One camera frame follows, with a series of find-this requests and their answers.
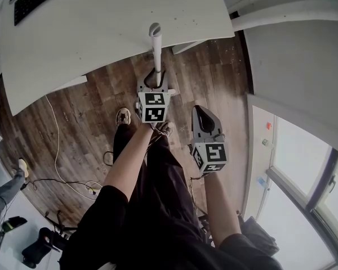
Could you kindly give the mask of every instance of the person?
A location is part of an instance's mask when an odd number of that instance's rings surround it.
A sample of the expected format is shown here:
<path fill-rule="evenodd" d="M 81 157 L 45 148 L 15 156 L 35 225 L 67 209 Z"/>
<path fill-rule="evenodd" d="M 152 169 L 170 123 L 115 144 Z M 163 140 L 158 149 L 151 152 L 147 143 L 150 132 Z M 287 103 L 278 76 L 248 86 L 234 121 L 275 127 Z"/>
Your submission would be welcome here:
<path fill-rule="evenodd" d="M 13 179 L 0 187 L 0 216 L 4 210 L 6 211 L 9 203 L 15 198 L 29 176 L 26 162 L 20 158 L 18 164 L 19 167 Z"/>
<path fill-rule="evenodd" d="M 148 149 L 152 127 L 134 133 L 130 121 L 129 110 L 120 109 L 114 164 L 64 248 L 60 269 L 281 269 L 241 234 L 220 173 L 204 178 L 215 247 L 207 244 L 169 148 L 172 129 L 158 125 L 164 135 Z"/>

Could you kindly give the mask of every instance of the white pole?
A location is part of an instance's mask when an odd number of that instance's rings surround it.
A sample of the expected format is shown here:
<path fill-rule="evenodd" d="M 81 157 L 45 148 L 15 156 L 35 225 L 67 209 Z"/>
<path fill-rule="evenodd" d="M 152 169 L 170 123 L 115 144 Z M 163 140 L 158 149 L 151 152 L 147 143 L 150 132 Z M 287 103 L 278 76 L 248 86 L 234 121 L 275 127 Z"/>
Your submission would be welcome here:
<path fill-rule="evenodd" d="M 152 23 L 149 28 L 149 36 L 152 39 L 155 74 L 157 77 L 157 86 L 161 82 L 161 54 L 162 54 L 162 32 L 159 23 Z"/>

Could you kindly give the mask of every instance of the shoe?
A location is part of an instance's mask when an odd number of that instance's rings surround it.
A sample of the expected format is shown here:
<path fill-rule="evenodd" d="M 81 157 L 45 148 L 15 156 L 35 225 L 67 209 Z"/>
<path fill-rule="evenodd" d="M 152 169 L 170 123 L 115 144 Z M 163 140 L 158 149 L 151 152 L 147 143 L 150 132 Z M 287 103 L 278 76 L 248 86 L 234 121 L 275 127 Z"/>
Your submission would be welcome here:
<path fill-rule="evenodd" d="M 162 135 L 170 137 L 171 133 L 173 133 L 174 123 L 165 121 L 163 123 L 158 123 L 156 128 L 162 133 Z"/>
<path fill-rule="evenodd" d="M 26 162 L 22 158 L 19 159 L 19 168 L 22 171 L 24 171 L 25 178 L 28 178 L 29 177 L 28 165 L 26 164 Z"/>
<path fill-rule="evenodd" d="M 117 128 L 121 124 L 130 125 L 130 123 L 131 123 L 130 116 L 131 116 L 131 114 L 130 114 L 129 109 L 127 109 L 127 108 L 121 108 L 118 111 L 118 114 L 117 114 Z"/>

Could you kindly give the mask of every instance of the gray trousers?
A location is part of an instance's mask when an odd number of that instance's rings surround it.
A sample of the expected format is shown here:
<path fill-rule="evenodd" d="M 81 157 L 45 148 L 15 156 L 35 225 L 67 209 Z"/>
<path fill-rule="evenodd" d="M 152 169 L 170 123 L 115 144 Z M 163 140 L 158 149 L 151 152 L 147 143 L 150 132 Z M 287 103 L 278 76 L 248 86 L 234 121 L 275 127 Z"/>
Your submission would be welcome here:
<path fill-rule="evenodd" d="M 0 214 L 6 208 L 6 205 L 9 205 L 11 200 L 14 199 L 24 182 L 25 173 L 19 168 L 13 179 L 0 187 Z"/>

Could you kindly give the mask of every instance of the black shirt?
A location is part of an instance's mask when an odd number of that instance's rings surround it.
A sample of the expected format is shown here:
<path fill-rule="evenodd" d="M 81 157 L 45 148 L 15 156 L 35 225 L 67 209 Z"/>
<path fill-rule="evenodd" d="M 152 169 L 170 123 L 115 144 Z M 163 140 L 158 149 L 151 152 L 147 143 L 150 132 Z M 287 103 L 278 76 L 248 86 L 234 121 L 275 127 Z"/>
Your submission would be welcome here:
<path fill-rule="evenodd" d="M 60 268 L 99 269 L 107 262 L 117 269 L 282 269 L 243 235 L 227 237 L 214 248 L 192 234 L 188 222 L 168 218 L 142 223 L 126 231 L 127 197 L 112 186 L 101 189 L 70 237 Z"/>

